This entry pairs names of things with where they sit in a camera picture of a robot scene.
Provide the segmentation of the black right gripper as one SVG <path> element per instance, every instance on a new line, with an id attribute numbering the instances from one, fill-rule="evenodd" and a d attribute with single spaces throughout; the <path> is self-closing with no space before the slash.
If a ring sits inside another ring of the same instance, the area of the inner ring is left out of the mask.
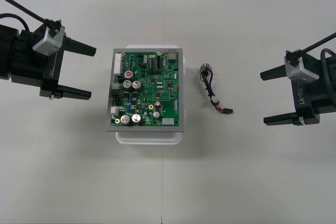
<path id="1" fill-rule="evenodd" d="M 286 77 L 286 67 L 281 65 L 260 73 L 263 81 Z M 290 81 L 292 86 L 295 112 L 274 115 L 264 118 L 267 126 L 295 125 L 304 126 L 318 124 L 320 115 L 313 105 L 312 97 L 321 78 L 320 61 L 309 54 L 304 54 L 298 59 L 298 64 L 290 66 Z"/>

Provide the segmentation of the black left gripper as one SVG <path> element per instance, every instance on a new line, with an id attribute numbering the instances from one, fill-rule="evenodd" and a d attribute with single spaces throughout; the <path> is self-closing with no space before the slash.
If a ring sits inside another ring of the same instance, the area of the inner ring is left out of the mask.
<path id="1" fill-rule="evenodd" d="M 89 100 L 91 92 L 59 85 L 61 65 L 65 51 L 93 57 L 97 49 L 69 37 L 64 38 L 61 26 L 55 36 L 49 28 L 39 27 L 35 32 L 23 30 L 14 42 L 11 60 L 11 80 L 14 83 L 40 88 L 39 95 L 47 98 Z"/>

